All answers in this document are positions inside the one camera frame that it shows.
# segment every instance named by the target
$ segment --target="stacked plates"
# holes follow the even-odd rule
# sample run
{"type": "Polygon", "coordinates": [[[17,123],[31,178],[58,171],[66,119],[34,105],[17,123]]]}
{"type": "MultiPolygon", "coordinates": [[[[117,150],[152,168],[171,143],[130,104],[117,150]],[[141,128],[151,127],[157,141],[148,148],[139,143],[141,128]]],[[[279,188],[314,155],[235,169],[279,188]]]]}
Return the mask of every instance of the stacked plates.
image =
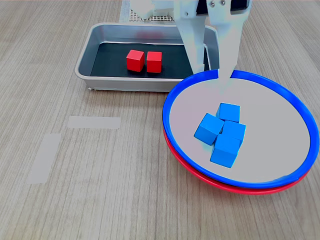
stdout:
{"type": "Polygon", "coordinates": [[[235,70],[192,75],[169,93],[163,133],[176,159],[202,181],[234,193],[262,195],[286,190],[308,173],[319,152],[319,131],[306,106],[265,77],[235,70]],[[206,113],[220,103],[240,106],[245,136],[231,168],[210,161],[213,146],[194,137],[206,113]]]}

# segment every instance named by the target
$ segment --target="red plate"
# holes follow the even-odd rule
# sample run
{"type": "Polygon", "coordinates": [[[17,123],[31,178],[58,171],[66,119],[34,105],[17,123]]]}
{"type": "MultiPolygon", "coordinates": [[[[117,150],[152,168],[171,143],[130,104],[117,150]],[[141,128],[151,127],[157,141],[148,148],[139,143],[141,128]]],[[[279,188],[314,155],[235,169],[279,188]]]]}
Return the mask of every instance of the red plate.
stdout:
{"type": "Polygon", "coordinates": [[[169,146],[171,152],[175,156],[175,158],[184,166],[190,173],[195,175],[198,179],[204,181],[207,184],[210,184],[218,189],[222,189],[231,193],[236,193],[236,194],[245,194],[245,195],[267,195],[267,194],[275,194],[282,192],[284,190],[287,190],[297,183],[299,183],[307,174],[306,172],[298,181],[292,182],[288,185],[280,186],[280,187],[275,187],[275,188],[265,188],[265,189],[255,189],[255,188],[242,188],[242,187],[236,187],[232,185],[228,185],[219,181],[216,181],[210,177],[207,177],[206,175],[202,174],[201,172],[197,171],[194,169],[189,163],[187,163],[174,149],[174,147],[171,145],[165,130],[163,130],[164,138],[169,146]]]}

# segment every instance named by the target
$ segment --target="blue rim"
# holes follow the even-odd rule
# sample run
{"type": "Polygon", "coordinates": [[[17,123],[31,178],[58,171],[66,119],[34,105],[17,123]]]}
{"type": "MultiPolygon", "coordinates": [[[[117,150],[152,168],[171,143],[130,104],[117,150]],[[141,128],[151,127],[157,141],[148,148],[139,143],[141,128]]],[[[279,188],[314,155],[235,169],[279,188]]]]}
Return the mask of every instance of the blue rim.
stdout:
{"type": "Polygon", "coordinates": [[[207,80],[213,80],[218,78],[218,70],[210,70],[210,71],[203,71],[194,75],[191,75],[178,83],[168,94],[164,106],[163,106],[163,112],[162,112],[162,121],[163,121],[163,127],[165,130],[165,133],[171,142],[171,145],[174,147],[174,149],[177,151],[177,153],[186,161],[188,164],[190,164],[193,168],[195,168],[197,171],[207,175],[208,177],[215,179],[219,182],[229,184],[232,186],[240,187],[240,188],[250,188],[250,189],[269,189],[269,188],[276,188],[281,187],[284,185],[288,185],[290,183],[293,183],[299,178],[301,178],[306,172],[310,170],[310,168],[315,163],[318,153],[319,153],[319,130],[316,124],[315,119],[313,118],[310,111],[307,109],[307,107],[289,90],[281,86],[280,84],[257,74],[246,72],[246,71],[240,71],[235,70],[232,75],[232,78],[235,79],[243,79],[248,80],[257,84],[260,84],[262,86],[265,86],[274,92],[278,93],[282,97],[284,97],[289,103],[294,106],[294,108],[299,112],[301,117],[303,118],[310,136],[310,147],[309,152],[306,156],[306,159],[304,160],[303,164],[295,170],[293,173],[280,177],[278,179],[267,181],[267,182],[260,182],[260,183],[249,183],[249,182],[241,182],[236,181],[232,179],[228,179],[226,177],[222,177],[220,175],[214,174],[197,163],[195,163],[192,159],[190,159],[179,147],[177,144],[172,131],[170,127],[170,111],[171,107],[176,99],[176,97],[186,88],[190,87],[191,85],[207,81],[207,80]]]}

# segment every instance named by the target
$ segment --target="white tape strip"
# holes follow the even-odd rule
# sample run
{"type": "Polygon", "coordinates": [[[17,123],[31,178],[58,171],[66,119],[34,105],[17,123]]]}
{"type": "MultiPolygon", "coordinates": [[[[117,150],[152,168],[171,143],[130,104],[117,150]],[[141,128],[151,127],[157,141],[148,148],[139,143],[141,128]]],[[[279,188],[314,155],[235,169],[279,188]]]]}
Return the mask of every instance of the white tape strip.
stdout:
{"type": "Polygon", "coordinates": [[[71,129],[118,129],[120,125],[120,117],[70,116],[67,127],[71,129]]]}
{"type": "Polygon", "coordinates": [[[27,184],[44,184],[47,182],[52,164],[58,151],[60,139],[60,133],[44,135],[31,171],[26,180],[27,184]]]}

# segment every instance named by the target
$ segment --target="blue cube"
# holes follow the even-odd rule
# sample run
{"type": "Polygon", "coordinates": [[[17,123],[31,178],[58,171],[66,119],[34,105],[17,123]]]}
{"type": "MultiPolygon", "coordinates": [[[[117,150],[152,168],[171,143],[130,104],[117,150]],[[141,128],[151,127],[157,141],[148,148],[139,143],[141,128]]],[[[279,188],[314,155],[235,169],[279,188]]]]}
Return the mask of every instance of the blue cube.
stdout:
{"type": "Polygon", "coordinates": [[[240,122],[240,106],[229,103],[220,103],[215,115],[223,121],[240,122]]]}
{"type": "Polygon", "coordinates": [[[224,121],[222,134],[240,141],[241,146],[244,141],[246,125],[234,121],[224,121]]]}
{"type": "Polygon", "coordinates": [[[208,145],[212,145],[221,132],[224,123],[219,118],[207,113],[198,126],[194,137],[208,145]]]}
{"type": "Polygon", "coordinates": [[[210,162],[231,168],[238,156],[239,145],[238,139],[219,134],[212,150],[210,162]]]}

